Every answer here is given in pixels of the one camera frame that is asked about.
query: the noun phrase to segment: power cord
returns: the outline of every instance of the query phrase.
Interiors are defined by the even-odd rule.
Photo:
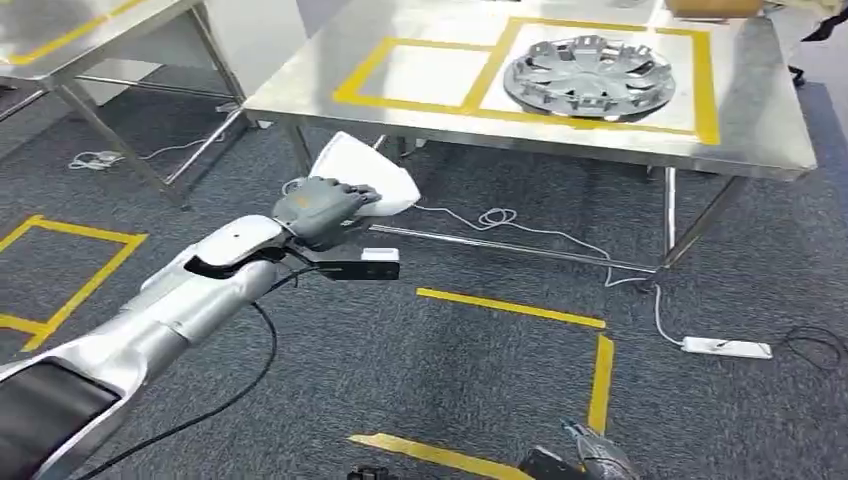
[[[587,242],[584,242],[580,239],[577,239],[574,236],[569,235],[565,232],[560,232],[560,231],[556,231],[556,230],[542,230],[542,229],[536,229],[536,228],[529,228],[529,227],[525,227],[524,225],[517,223],[516,219],[518,218],[518,212],[516,212],[515,210],[510,209],[510,208],[490,208],[486,212],[482,213],[479,217],[477,217],[477,223],[474,223],[474,222],[471,222],[471,221],[463,218],[462,216],[456,214],[455,212],[453,212],[449,208],[424,207],[424,206],[421,206],[421,205],[413,205],[413,206],[418,210],[423,210],[423,211],[426,211],[426,212],[447,213],[451,217],[459,220],[460,222],[462,222],[465,225],[473,228],[474,230],[477,230],[478,232],[485,232],[485,231],[492,230],[494,228],[498,228],[498,227],[502,227],[502,226],[510,226],[510,227],[513,227],[513,228],[517,228],[519,230],[523,230],[525,232],[539,233],[539,234],[546,234],[546,235],[559,235],[561,237],[568,239],[569,241],[571,241],[573,243],[576,243],[577,245],[580,245],[582,247],[585,247],[585,248],[593,250],[597,253],[600,253],[601,256],[603,258],[607,259],[607,260],[612,260],[612,256],[606,250],[604,250],[600,247],[596,247],[595,245],[589,244]],[[641,282],[641,281],[645,281],[645,280],[648,280],[648,279],[644,278],[644,277],[633,277],[633,278],[622,278],[620,280],[613,281],[612,280],[612,267],[607,267],[607,275],[606,275],[606,279],[604,280],[604,287],[610,288],[610,287],[614,287],[616,285],[621,285],[623,283]],[[669,342],[671,342],[671,343],[673,343],[673,344],[675,344],[679,347],[682,347],[683,346],[682,341],[675,340],[674,338],[669,336],[665,332],[665,330],[663,330],[662,318],[660,318],[660,302],[662,301],[662,288],[657,284],[653,284],[653,287],[654,287],[654,291],[655,291],[655,296],[654,296],[654,324],[656,325],[657,332],[659,332],[659,334],[664,339],[668,340]],[[823,335],[829,337],[829,340],[811,337],[810,336],[811,332],[817,332],[817,333],[823,334]],[[816,344],[816,345],[824,346],[827,349],[829,349],[831,352],[834,353],[835,360],[828,363],[828,364],[817,363],[812,358],[810,358],[806,353],[804,353],[803,351],[799,350],[796,347],[798,342],[809,342],[809,343],[813,343],[813,344]],[[842,362],[842,358],[843,358],[842,354],[843,353],[848,354],[848,345],[846,345],[845,341],[842,338],[840,338],[838,335],[831,332],[830,330],[827,330],[826,328],[808,326],[808,325],[801,325],[801,326],[793,327],[791,330],[789,330],[788,333],[786,333],[786,335],[784,335],[784,337],[781,340],[776,342],[775,345],[776,345],[776,347],[786,346],[787,348],[789,348],[790,351],[792,351],[792,353],[794,353],[795,355],[798,355],[799,357],[801,357],[802,359],[804,359],[805,361],[807,361],[808,363],[810,363],[811,365],[816,367],[818,370],[823,371],[823,372],[832,371],[832,370],[837,369]]]
[[[510,227],[517,228],[519,230],[523,230],[525,232],[530,232],[530,233],[539,233],[539,234],[544,234],[544,235],[558,235],[558,236],[563,237],[563,238],[565,238],[565,239],[567,239],[567,240],[569,240],[573,243],[576,243],[577,245],[580,245],[581,247],[588,248],[588,249],[593,250],[597,253],[600,253],[601,256],[606,260],[612,260],[612,256],[609,254],[609,252],[607,252],[603,248],[596,247],[595,245],[584,242],[583,240],[580,240],[580,239],[574,237],[573,235],[569,235],[565,232],[560,232],[560,231],[557,231],[557,230],[542,230],[542,229],[538,229],[538,228],[525,227],[524,225],[517,223],[515,220],[518,219],[518,212],[511,209],[511,208],[499,208],[499,207],[490,208],[489,210],[480,214],[480,216],[477,217],[477,223],[474,223],[474,222],[471,222],[470,220],[463,218],[462,216],[458,215],[457,213],[455,213],[453,210],[451,210],[449,208],[423,207],[421,205],[413,205],[413,207],[417,208],[418,210],[424,210],[426,212],[447,213],[451,217],[459,220],[460,222],[462,222],[465,225],[473,228],[474,230],[477,230],[478,232],[485,232],[485,231],[492,230],[492,229],[498,228],[498,227],[510,226]],[[615,287],[617,285],[621,285],[623,283],[641,282],[641,281],[645,281],[645,280],[648,280],[648,279],[644,278],[644,277],[632,277],[632,278],[622,278],[620,280],[613,281],[612,280],[612,267],[607,267],[607,276],[606,276],[606,279],[604,280],[604,287],[611,288],[611,287]],[[654,323],[657,326],[657,331],[660,333],[660,335],[662,335],[663,338],[665,338],[669,342],[671,342],[671,343],[673,343],[677,346],[682,346],[683,342],[681,342],[680,340],[673,339],[668,334],[666,334],[665,331],[662,328],[662,319],[660,318],[660,301],[662,299],[662,288],[657,284],[654,284],[653,287],[654,287],[654,291],[656,292],[656,296],[654,297]]]
[[[292,278],[296,278],[296,276],[289,275],[286,278],[288,280],[291,280]],[[270,348],[270,352],[268,354],[268,358],[265,360],[265,364],[262,366],[262,370],[259,371],[259,374],[256,375],[256,378],[254,378],[252,382],[250,382],[246,387],[241,389],[238,393],[233,395],[229,400],[227,400],[226,402],[221,404],[221,406],[219,406],[218,408],[211,410],[207,413],[204,413],[202,415],[199,415],[195,418],[192,418],[191,420],[183,422],[183,423],[177,425],[176,427],[173,427],[169,430],[166,430],[166,431],[160,433],[159,435],[156,435],[155,437],[148,438],[147,440],[144,440],[143,442],[135,444],[134,446],[128,448],[127,450],[124,450],[123,452],[119,453],[118,455],[115,455],[114,457],[112,457],[109,460],[105,461],[104,463],[100,464],[98,467],[94,468],[93,470],[90,470],[89,472],[87,472],[83,476],[77,478],[77,480],[91,480],[92,478],[96,477],[97,475],[100,475],[101,473],[105,472],[106,470],[114,467],[118,463],[126,460],[127,458],[129,458],[132,455],[135,455],[136,453],[140,452],[141,450],[144,450],[145,448],[153,445],[154,443],[157,443],[160,440],[164,440],[164,439],[166,439],[166,438],[168,438],[172,435],[175,435],[175,434],[177,434],[177,433],[179,433],[179,432],[181,432],[181,431],[183,431],[183,430],[185,430],[189,427],[197,425],[198,423],[200,423],[204,420],[208,420],[208,419],[214,417],[215,415],[218,415],[219,413],[230,408],[236,402],[238,402],[239,400],[244,398],[248,393],[250,393],[254,388],[256,388],[257,385],[259,385],[259,382],[261,382],[262,379],[265,378],[265,376],[268,374],[268,371],[271,369],[271,364],[274,363],[274,359],[277,357],[277,328],[274,326],[274,323],[271,321],[271,317],[268,316],[268,314],[265,312],[265,310],[261,306],[259,306],[258,303],[251,302],[250,306],[253,307],[253,309],[256,310],[259,313],[259,315],[262,317],[262,320],[265,322],[265,326],[268,327],[268,333],[270,334],[270,337],[271,337],[271,348]]]
[[[200,140],[195,140],[193,142],[187,143],[185,145],[175,145],[172,147],[165,147],[156,150],[150,155],[145,155],[143,157],[139,157],[142,160],[150,160],[151,158],[171,151],[171,150],[185,150],[186,148],[191,148],[195,145],[199,145],[205,142],[205,138],[201,138]],[[222,133],[218,138],[215,139],[216,143],[221,143],[224,141],[224,134]],[[88,169],[88,170],[106,170],[111,167],[115,163],[123,160],[124,155],[121,152],[115,152],[112,150],[104,150],[102,152],[80,152],[78,153],[70,163],[68,163],[68,168],[71,170],[80,170],[80,169]]]
[[[271,288],[269,288],[269,289],[268,289],[268,291],[267,291],[267,292],[265,292],[265,295],[268,295],[269,293],[271,293],[271,292],[273,292],[274,290],[276,290],[276,289],[278,289],[278,288],[282,287],[283,285],[285,285],[285,284],[289,283],[289,282],[290,282],[290,281],[292,281],[292,280],[294,280],[294,281],[295,281],[295,284],[294,284],[294,285],[295,285],[295,287],[297,287],[297,279],[298,279],[298,277],[300,277],[300,276],[301,276],[301,275],[303,275],[304,273],[314,272],[315,270],[318,270],[319,268],[320,268],[320,267],[316,267],[316,266],[314,266],[314,265],[313,265],[313,266],[309,266],[309,267],[301,268],[300,270],[295,270],[294,272],[292,272],[292,273],[290,273],[290,274],[286,275],[285,277],[283,277],[283,279],[282,279],[282,280],[279,280],[277,283],[275,283],[275,284],[271,285]]]

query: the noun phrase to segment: metal rod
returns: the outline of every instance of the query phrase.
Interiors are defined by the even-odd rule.
[[[8,110],[6,110],[3,113],[0,113],[0,122],[2,122],[3,120],[6,120],[7,118],[11,117],[12,115],[14,115],[18,112],[20,112],[24,108],[28,107],[31,103],[33,103],[36,100],[38,100],[39,98],[47,95],[47,93],[48,93],[47,90],[38,90],[37,92],[31,94],[27,98],[21,100],[17,104],[12,105],[11,108],[9,108]]]
[[[399,137],[396,137],[396,138],[397,138],[397,155],[398,155],[397,161],[399,162],[399,161],[401,161],[402,158],[404,158],[406,156],[406,149],[408,148],[407,145],[409,144],[409,142],[406,141],[406,137],[404,137],[404,136],[399,136]]]
[[[174,173],[168,175],[168,178],[165,179],[165,184],[171,185],[177,180],[177,178],[180,177],[180,175],[185,173],[185,171],[188,170],[189,167],[191,167],[192,164],[194,164],[194,162],[196,162],[201,155],[203,155],[203,152],[205,152],[206,149],[209,148],[209,145],[212,145],[212,143],[214,143],[215,140],[218,139],[218,137],[220,137],[228,128],[230,128],[230,125],[232,125],[233,122],[235,122],[241,116],[242,113],[244,113],[244,109],[241,108],[230,112],[230,114],[227,115],[227,119],[224,120],[224,123],[218,126],[218,128],[216,128],[215,131],[212,132],[211,135],[209,135],[206,141],[203,142],[199,147],[197,147],[197,150],[195,150],[194,153],[191,154],[191,157],[189,157],[189,159],[186,160],[185,163],[180,165],[180,168],[178,168]]]
[[[403,143],[400,148],[401,158],[406,158],[418,150],[418,139],[415,137],[403,137]]]
[[[663,189],[663,239],[665,248],[663,255],[674,248],[677,241],[677,169],[665,167],[665,184]]]
[[[292,147],[294,147],[294,156],[300,163],[301,173],[306,176],[312,169],[313,158],[309,152],[309,145],[306,144],[306,138],[303,136],[303,131],[293,123],[286,124],[285,130],[292,142]]]
[[[374,142],[374,145],[372,145],[372,148],[374,150],[379,150],[380,148],[383,147],[383,145],[385,145],[386,140],[388,140],[388,139],[389,139],[388,135],[380,135],[380,138],[378,138],[377,141]]]
[[[165,197],[167,197],[174,205],[183,205],[183,199],[177,195],[171,187],[162,181],[159,175],[157,175],[153,170],[153,167],[142,160],[138,154],[135,153],[135,150],[130,148],[120,135],[117,134],[117,132],[112,130],[109,125],[106,125],[106,123],[100,119],[97,112],[92,110],[84,99],[79,98],[67,85],[59,85],[56,87],[55,92],[62,98],[62,100],[65,101],[65,103],[68,104],[68,106],[78,111],[80,115],[82,115],[95,130],[100,132],[100,134],[103,135],[106,140],[108,140],[119,152],[123,153],[124,158],[126,158],[130,166],[144,177],[148,183],[162,192],[162,194],[165,195]]]
[[[78,75],[77,80],[86,80],[89,82],[111,83],[113,85],[125,85],[127,87],[145,88],[148,90],[159,90],[169,93],[185,93],[187,95],[199,95],[201,97],[220,98],[223,100],[235,100],[235,97],[227,93],[210,92],[208,90],[196,90],[193,88],[177,87],[174,85],[164,85],[161,83],[150,82],[133,82],[131,80],[122,80],[117,78],[94,77],[91,75]]]
[[[191,7],[190,16],[193,20],[194,27],[200,36],[200,40],[203,42],[203,46],[205,46],[206,51],[209,52],[209,57],[212,59],[212,63],[215,64],[215,69],[218,70],[218,74],[224,79],[227,89],[229,89],[230,93],[233,94],[235,101],[238,102],[239,105],[244,104],[244,101],[247,100],[247,95],[245,95],[244,90],[241,88],[241,83],[239,83],[236,74],[233,73],[233,70],[227,63],[224,51],[218,45],[217,40],[215,40],[215,36],[212,35],[212,30],[209,28],[209,22],[207,20],[208,15],[206,13],[206,5],[199,3]]]
[[[662,269],[672,267],[681,257],[695,244],[707,230],[721,217],[721,214],[733,205],[733,202],[742,194],[749,183],[747,177],[731,177],[724,188],[713,198],[707,208],[695,220],[695,223],[686,230],[674,247],[665,255],[661,265]]]
[[[619,268],[622,270],[630,270],[633,272],[654,274],[656,268],[635,263],[622,262],[618,260],[607,260],[603,257],[592,257],[589,255],[580,255],[578,253],[557,252],[554,250],[544,250],[541,248],[525,247],[523,245],[514,245],[510,243],[490,242],[487,240],[478,240],[476,238],[456,237],[453,235],[443,235],[441,233],[421,232],[418,230],[407,230],[405,228],[389,227],[385,225],[372,225],[370,230],[381,233],[390,233],[393,235],[402,235],[405,237],[426,238],[428,240],[439,240],[448,243],[458,243],[471,247],[491,248],[496,250],[507,250],[517,253],[529,253],[543,257],[556,258],[559,260],[570,260],[573,262],[586,263],[589,265],[599,265],[602,267]]]

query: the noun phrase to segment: yellow floor marking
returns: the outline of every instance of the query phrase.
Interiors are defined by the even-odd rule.
[[[598,335],[598,352],[595,357],[595,378],[592,380],[592,399],[589,401],[587,423],[593,430],[603,434],[607,427],[607,406],[612,383],[612,363],[615,344],[609,338]]]
[[[31,333],[33,335],[40,334],[44,331],[44,324],[41,322],[33,322],[25,318],[18,318],[14,315],[0,314],[0,327],[13,328],[15,330]]]
[[[499,480],[533,480],[532,477],[515,467],[502,465],[490,460],[469,457],[468,455],[443,448],[431,447],[423,443],[413,442],[412,440],[406,440],[385,433],[351,435],[348,437],[348,440],[389,452],[403,453],[419,460],[437,463],[484,477]]]
[[[594,328],[606,328],[607,324],[603,320],[591,317],[583,317],[572,313],[557,312],[555,310],[545,310],[543,308],[530,307],[527,305],[519,305],[517,303],[502,302],[500,300],[491,300],[488,298],[472,297],[470,295],[461,295],[458,293],[442,292],[429,288],[419,288],[416,293],[422,297],[438,298],[450,302],[465,303],[468,305],[477,305],[479,307],[494,308],[496,310],[505,310],[507,312],[521,313],[524,315],[533,315],[536,317],[549,318],[551,320],[559,320],[561,322],[574,323]]]
[[[110,242],[117,243],[133,243],[138,240],[138,235],[112,232],[109,230],[102,230],[100,228],[86,227],[84,225],[75,225],[73,223],[44,220],[41,215],[39,215],[39,217],[41,218],[36,220],[34,225],[41,228],[46,228],[47,230],[53,230],[54,232],[70,233],[71,235],[98,238],[100,240],[107,240]]]
[[[8,235],[3,240],[0,240],[0,252],[6,249],[9,245],[12,244],[15,240],[21,238],[21,235],[26,233],[27,230],[32,228],[39,220],[44,218],[44,215],[33,215],[27,218],[24,223],[18,225],[18,227]]]
[[[47,55],[48,53],[53,52],[54,50],[58,50],[58,49],[64,47],[65,45],[71,43],[72,41],[76,40],[77,38],[91,32],[92,30],[94,30],[95,28],[100,26],[101,24],[106,23],[107,21],[111,20],[112,17],[116,17],[116,16],[126,12],[130,8],[138,5],[139,3],[143,2],[143,1],[145,1],[145,0],[129,0],[127,2],[124,2],[121,5],[118,5],[117,8],[110,11],[109,13],[105,13],[103,15],[98,15],[98,16],[92,18],[91,20],[79,25],[78,27],[74,28],[73,30],[65,33],[64,35],[57,37],[57,38],[45,43],[44,45],[41,45],[40,47],[36,48],[35,50],[32,50],[29,53],[26,53],[26,54],[23,54],[23,55],[16,55],[16,54],[9,55],[9,58],[7,59],[7,61],[9,63],[11,63],[12,65],[27,65],[29,63],[32,63],[34,60],[37,60],[37,59],[43,57],[44,55]]]
[[[14,315],[0,314],[0,327],[12,328],[24,333],[32,335],[29,341],[21,349],[22,352],[29,352],[41,346],[47,337],[55,332],[59,326],[71,315],[71,313],[80,306],[86,298],[89,297],[97,288],[108,278],[112,273],[138,248],[139,245],[147,238],[146,234],[127,234],[120,232],[112,232],[99,228],[86,227],[83,225],[75,225],[72,223],[55,222],[45,220],[43,215],[33,215],[13,230],[9,235],[0,240],[0,252],[19,239],[27,230],[32,227],[40,227],[47,230],[53,230],[71,235],[80,235],[83,237],[96,238],[111,242],[123,243],[124,247],[116,253],[106,264],[100,268],[71,298],[65,302],[59,310],[54,313],[46,322],[38,322],[25,318],[18,318]]]

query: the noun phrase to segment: cardboard box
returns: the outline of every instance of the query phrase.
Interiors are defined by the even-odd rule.
[[[753,17],[763,8],[763,0],[666,0],[676,17]]]

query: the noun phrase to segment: table leg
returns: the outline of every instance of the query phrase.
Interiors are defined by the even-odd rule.
[[[194,165],[194,162],[200,159],[200,156],[203,154],[203,152],[206,151],[207,148],[209,148],[210,145],[212,145],[212,143],[218,141],[218,139],[221,138],[221,135],[223,135],[224,132],[226,132],[227,129],[230,128],[230,125],[232,125],[239,117],[243,116],[243,113],[244,111],[242,109],[230,112],[230,114],[227,116],[227,119],[224,120],[224,123],[219,125],[218,128],[216,128],[211,135],[206,137],[206,140],[199,147],[197,147],[197,150],[195,150],[194,153],[191,154],[188,160],[186,160],[182,165],[180,165],[180,167],[177,168],[174,173],[168,175],[168,178],[165,179],[165,184],[173,185],[174,182],[176,182],[177,179],[183,173],[185,173],[186,170],[189,169],[189,167]]]
[[[200,40],[203,42],[203,46],[206,47],[206,51],[209,53],[209,57],[212,59],[215,69],[218,70],[218,74],[221,75],[221,78],[224,80],[224,83],[227,85],[227,89],[233,95],[236,103],[238,103],[239,106],[243,106],[245,100],[247,100],[247,95],[245,95],[244,89],[236,77],[236,74],[233,73],[233,69],[230,68],[230,64],[224,56],[223,49],[221,49],[218,41],[215,40],[214,35],[212,35],[212,29],[209,27],[209,15],[206,11],[206,5],[199,3],[192,7],[189,13],[192,22],[194,23],[194,28],[197,30]],[[251,127],[258,126],[258,123],[255,120],[248,119],[248,122]]]
[[[654,167],[652,165],[648,165],[645,167],[645,178],[649,181],[654,181],[659,177],[659,174],[665,170],[662,167]]]
[[[88,90],[83,88],[82,84],[76,80],[68,80],[67,83],[63,83],[63,86],[73,92],[74,96],[79,99],[79,101],[85,103],[89,110],[96,112],[98,108],[97,102],[94,101],[91,94],[88,93]]]
[[[144,177],[148,183],[162,192],[168,200],[174,203],[174,205],[182,206],[183,199],[162,181],[149,163],[142,160],[114,130],[103,122],[103,120],[97,115],[97,112],[90,107],[84,98],[77,96],[73,88],[69,88],[67,85],[59,85],[56,87],[55,93],[59,95],[59,97],[62,98],[68,106],[79,112],[79,114],[82,115],[95,130],[103,135],[106,140],[108,140],[119,152],[121,152],[130,166]]]
[[[668,179],[669,172],[666,171],[666,179]],[[716,221],[721,217],[721,215],[728,209],[733,203],[742,195],[742,192],[745,190],[745,187],[748,185],[750,179],[747,177],[731,177],[724,188],[716,195],[716,197],[707,205],[707,208],[701,212],[701,215],[695,220],[695,223],[690,226],[686,232],[680,237],[680,239],[674,244],[671,249],[666,251],[662,262],[657,268],[657,272],[648,277],[647,282],[643,284],[643,286],[650,286],[653,283],[656,283],[659,276],[663,274],[663,272],[669,270],[674,266],[682,257],[689,251],[690,248],[709,230],[709,228],[716,223]],[[668,201],[670,195],[668,195],[668,186],[666,188],[666,200]]]
[[[410,148],[409,147],[410,142],[409,142],[409,139],[404,137],[404,136],[397,137],[397,141],[398,141],[398,148],[397,148],[398,153],[397,153],[397,158],[394,159],[394,161],[400,162],[402,158],[407,156],[406,152],[407,152],[407,149]],[[415,140],[414,139],[412,140],[412,147],[411,148],[415,148]]]
[[[383,145],[385,145],[388,140],[388,135],[380,135],[379,137],[377,137],[377,140],[374,142],[374,144],[371,145],[371,148],[380,151],[380,149],[383,148]]]
[[[665,167],[663,185],[663,252],[669,252],[677,241],[677,169]]]
[[[306,138],[303,136],[303,131],[299,126],[292,123],[286,124],[285,130],[286,134],[289,136],[289,140],[292,142],[292,146],[294,147],[294,156],[300,164],[303,175],[309,175],[309,171],[312,169],[313,158],[312,154],[309,153],[309,146],[306,144]]]

